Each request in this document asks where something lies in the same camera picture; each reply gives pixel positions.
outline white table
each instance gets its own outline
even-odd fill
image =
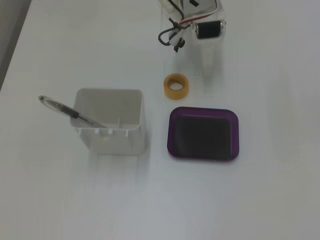
[[[175,54],[158,42],[156,0],[32,2],[0,91],[1,239],[320,238],[320,3],[223,6],[221,63],[205,80],[188,46]],[[179,101],[163,92],[174,72],[190,80]],[[145,155],[89,154],[68,119],[38,100],[72,106],[84,87],[142,90]],[[179,106],[234,111],[238,158],[170,157]]]

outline pen holder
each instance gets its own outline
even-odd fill
[[[93,153],[139,156],[145,152],[147,131],[140,90],[82,88],[76,94],[74,109],[107,127],[88,128],[70,118]]]

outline wire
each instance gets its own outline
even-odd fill
[[[172,1],[172,0],[168,0],[169,3],[171,3],[171,5],[181,14],[181,21],[183,19],[185,19],[185,15],[184,15],[184,12]]]
[[[163,34],[165,34],[165,33],[171,32],[171,31],[173,31],[173,30],[175,30],[175,29],[177,29],[177,28],[174,26],[174,27],[172,27],[172,28],[170,28],[170,29],[167,29],[167,30],[164,30],[163,32],[161,32],[161,33],[159,34],[159,36],[158,36],[159,42],[162,43],[162,45],[170,46],[170,45],[171,45],[171,44],[170,44],[170,40],[169,40],[168,42],[164,42],[164,41],[161,39],[161,36],[162,36]]]
[[[206,17],[209,17],[210,15],[214,14],[216,11],[218,11],[219,9],[219,3],[218,3],[218,0],[215,0],[215,5],[216,5],[216,9],[212,12],[209,12],[209,13],[206,13],[205,15],[201,15],[201,16],[196,16],[196,17],[192,17],[192,18],[187,18],[185,20],[182,20],[180,23],[179,23],[179,26],[181,29],[187,29],[188,27],[190,27],[190,24],[187,25],[187,26],[182,26],[182,24],[186,24],[186,23],[189,23],[189,22],[192,22],[192,21],[195,21],[195,20],[199,20],[199,19],[204,19]]]
[[[171,5],[181,14],[181,21],[183,20],[183,19],[185,19],[185,15],[184,15],[184,12],[172,1],[172,0],[168,0],[169,1],[169,3],[171,3]],[[175,30],[175,29],[179,29],[180,27],[179,27],[179,24],[177,23],[177,22],[174,22],[171,18],[169,18],[169,21],[173,24],[173,27],[172,28],[169,28],[169,29],[167,29],[167,30],[164,30],[164,31],[162,31],[160,34],[159,34],[159,36],[158,36],[158,40],[159,40],[159,42],[162,44],[162,45],[164,45],[164,46],[170,46],[171,44],[170,44],[170,39],[169,39],[169,41],[168,42],[164,42],[162,39],[161,39],[161,36],[163,35],[163,34],[165,34],[165,33],[168,33],[168,32],[171,32],[171,31],[173,31],[173,30]]]

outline tape roll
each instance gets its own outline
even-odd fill
[[[181,84],[182,88],[173,90],[170,88],[172,84]],[[165,95],[172,100],[183,99],[189,92],[189,81],[186,76],[180,73],[173,73],[167,76],[163,83]]]

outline ballpoint pen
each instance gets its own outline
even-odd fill
[[[82,123],[90,126],[91,128],[96,128],[96,129],[107,128],[106,126],[90,119],[89,117],[82,115],[81,113],[77,112],[76,110],[72,109],[71,107],[68,107],[60,102],[53,100],[50,97],[39,96],[39,100],[47,108],[49,108],[57,113],[69,116],[73,119],[77,119],[77,120],[81,121]]]

